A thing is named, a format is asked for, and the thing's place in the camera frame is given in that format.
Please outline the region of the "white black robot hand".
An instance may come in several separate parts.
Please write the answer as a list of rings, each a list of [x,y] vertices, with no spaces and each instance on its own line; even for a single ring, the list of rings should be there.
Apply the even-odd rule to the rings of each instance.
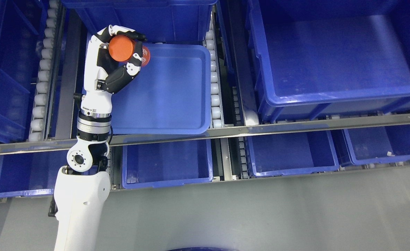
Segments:
[[[130,59],[122,66],[109,53],[109,44],[118,35],[135,42]],[[83,89],[86,93],[80,103],[80,114],[94,118],[111,115],[111,96],[120,92],[140,73],[143,42],[146,40],[143,33],[111,24],[91,36],[84,64]]]

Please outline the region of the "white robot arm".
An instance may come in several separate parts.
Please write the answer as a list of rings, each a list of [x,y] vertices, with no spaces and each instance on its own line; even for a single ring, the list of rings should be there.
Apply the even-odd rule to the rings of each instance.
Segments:
[[[76,143],[67,152],[54,187],[56,251],[93,251],[100,216],[109,196],[106,172],[110,113],[79,112]]]

